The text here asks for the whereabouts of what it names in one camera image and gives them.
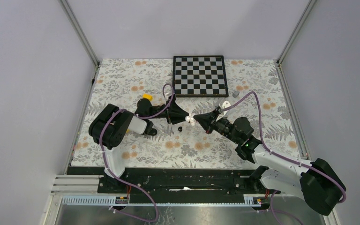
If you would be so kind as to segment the white earbud charging case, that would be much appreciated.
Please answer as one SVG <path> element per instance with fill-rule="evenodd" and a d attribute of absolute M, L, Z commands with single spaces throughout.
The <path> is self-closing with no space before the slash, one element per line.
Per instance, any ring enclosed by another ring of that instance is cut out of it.
<path fill-rule="evenodd" d="M 196 125 L 196 120 L 195 120 L 193 114 L 189 114 L 188 116 L 186 116 L 186 117 L 185 117 L 185 121 L 188 122 L 191 126 L 195 126 L 195 125 Z"/>

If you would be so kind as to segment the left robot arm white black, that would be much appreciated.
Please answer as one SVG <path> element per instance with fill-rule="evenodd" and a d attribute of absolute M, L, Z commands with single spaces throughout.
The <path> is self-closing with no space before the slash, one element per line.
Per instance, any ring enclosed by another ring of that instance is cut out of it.
<path fill-rule="evenodd" d="M 175 97 L 170 96 L 165 105 L 156 106 L 142 98 L 137 102 L 134 113 L 108 104 L 90 124 L 88 133 L 102 147 L 105 174 L 111 177 L 108 185 L 114 192 L 120 193 L 127 186 L 126 179 L 121 177 L 125 166 L 119 151 L 126 132 L 129 130 L 144 136 L 155 136 L 157 130 L 150 120 L 162 118 L 173 125 L 181 122 L 194 125 L 196 122 L 193 115 L 181 109 L 175 103 Z"/>

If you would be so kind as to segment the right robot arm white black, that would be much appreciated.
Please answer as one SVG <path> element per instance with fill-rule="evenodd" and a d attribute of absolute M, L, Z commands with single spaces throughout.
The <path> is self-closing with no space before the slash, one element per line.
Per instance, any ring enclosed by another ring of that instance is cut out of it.
<path fill-rule="evenodd" d="M 237 155 L 258 166 L 250 180 L 254 192 L 270 189 L 291 194 L 324 216 L 343 199 L 345 185 L 327 161 L 286 157 L 267 150 L 263 142 L 253 136 L 254 129 L 246 117 L 230 122 L 213 111 L 195 115 L 190 122 L 201 125 L 207 134 L 216 131 L 237 144 Z"/>

